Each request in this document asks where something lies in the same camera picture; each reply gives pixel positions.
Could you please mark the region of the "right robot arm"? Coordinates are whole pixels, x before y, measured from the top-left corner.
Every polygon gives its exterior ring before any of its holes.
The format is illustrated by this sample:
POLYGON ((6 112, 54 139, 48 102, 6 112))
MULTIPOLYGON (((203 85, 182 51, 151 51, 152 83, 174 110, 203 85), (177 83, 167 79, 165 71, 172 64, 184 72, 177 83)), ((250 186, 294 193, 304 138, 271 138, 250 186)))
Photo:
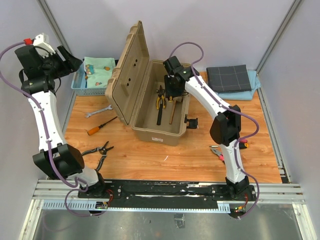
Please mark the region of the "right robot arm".
POLYGON ((226 167, 226 193, 232 200, 240 199, 249 186, 249 178, 243 173, 243 164, 237 140, 240 138, 240 108, 230 106, 207 85, 192 67, 184 67, 176 56, 164 61, 165 96, 171 100, 184 92, 194 96, 213 119, 209 134, 222 151, 226 167))

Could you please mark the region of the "yellow black handled pliers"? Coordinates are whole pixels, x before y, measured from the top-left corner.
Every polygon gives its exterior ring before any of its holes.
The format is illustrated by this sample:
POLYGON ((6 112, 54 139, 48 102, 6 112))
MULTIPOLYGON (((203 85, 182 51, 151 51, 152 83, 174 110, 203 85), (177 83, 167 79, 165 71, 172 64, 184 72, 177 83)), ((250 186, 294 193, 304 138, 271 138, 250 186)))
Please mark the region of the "yellow black handled pliers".
POLYGON ((156 90, 157 93, 157 100, 156 100, 156 109, 160 109, 160 104, 162 101, 162 107, 165 109, 167 106, 166 99, 165 99, 165 89, 162 88, 162 85, 159 86, 159 89, 156 90))

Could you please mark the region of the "wooden handle tool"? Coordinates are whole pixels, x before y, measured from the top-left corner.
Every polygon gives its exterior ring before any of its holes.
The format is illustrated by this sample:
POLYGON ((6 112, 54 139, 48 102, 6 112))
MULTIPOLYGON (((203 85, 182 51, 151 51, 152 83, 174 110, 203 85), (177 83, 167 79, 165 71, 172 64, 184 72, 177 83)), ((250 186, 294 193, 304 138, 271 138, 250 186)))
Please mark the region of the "wooden handle tool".
POLYGON ((175 99, 173 100, 172 110, 171 110, 171 114, 170 114, 170 118, 169 118, 169 124, 170 124, 170 125, 172 125, 172 123, 173 123, 174 114, 175 114, 175 109, 176 109, 176 104, 177 104, 177 99, 175 98, 175 99))

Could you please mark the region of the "tan plastic tool box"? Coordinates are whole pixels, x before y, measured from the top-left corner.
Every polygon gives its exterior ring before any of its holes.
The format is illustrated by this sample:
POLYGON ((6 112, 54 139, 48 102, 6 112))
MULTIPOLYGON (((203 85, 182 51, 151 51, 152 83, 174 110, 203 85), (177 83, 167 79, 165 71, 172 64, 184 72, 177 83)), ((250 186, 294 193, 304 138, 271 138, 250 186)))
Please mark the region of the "tan plastic tool box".
POLYGON ((139 140, 177 146, 185 134, 190 95, 177 99, 173 122, 169 124, 173 101, 166 100, 161 124, 157 125, 157 89, 165 88, 167 71, 162 60, 150 59, 142 21, 126 37, 122 54, 108 80, 105 96, 119 120, 130 126, 139 140))

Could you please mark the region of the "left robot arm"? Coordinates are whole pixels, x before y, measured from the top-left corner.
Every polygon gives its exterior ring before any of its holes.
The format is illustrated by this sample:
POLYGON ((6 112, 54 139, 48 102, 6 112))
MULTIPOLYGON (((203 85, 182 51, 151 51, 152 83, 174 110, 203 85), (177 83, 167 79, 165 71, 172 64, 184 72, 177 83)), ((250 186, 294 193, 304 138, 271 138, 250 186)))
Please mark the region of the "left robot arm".
POLYGON ((32 159, 49 178, 73 180, 73 188, 101 198, 107 193, 102 175, 87 167, 81 152, 66 142, 57 115, 55 80, 76 72, 82 60, 63 46, 57 49, 26 45, 15 50, 23 67, 20 78, 27 76, 21 82, 21 90, 32 107, 39 134, 39 153, 32 159))

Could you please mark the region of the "small claw hammer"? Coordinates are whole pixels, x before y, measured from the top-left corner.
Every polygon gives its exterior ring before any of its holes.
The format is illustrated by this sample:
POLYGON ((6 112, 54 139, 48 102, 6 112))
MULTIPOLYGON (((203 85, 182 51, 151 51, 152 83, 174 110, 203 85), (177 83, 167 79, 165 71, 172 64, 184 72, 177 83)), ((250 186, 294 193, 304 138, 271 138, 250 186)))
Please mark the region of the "small claw hammer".
POLYGON ((161 125, 163 109, 164 109, 164 108, 163 108, 163 103, 162 103, 162 101, 160 101, 160 109, 158 110, 157 122, 156 122, 156 124, 157 124, 158 126, 161 125))

